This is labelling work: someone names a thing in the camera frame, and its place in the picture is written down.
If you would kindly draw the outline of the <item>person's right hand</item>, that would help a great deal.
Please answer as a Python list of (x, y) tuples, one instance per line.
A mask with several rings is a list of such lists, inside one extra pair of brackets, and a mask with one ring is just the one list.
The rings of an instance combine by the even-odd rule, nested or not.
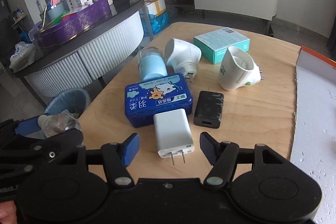
[(0, 223), (17, 224), (17, 208), (13, 201), (0, 203)]

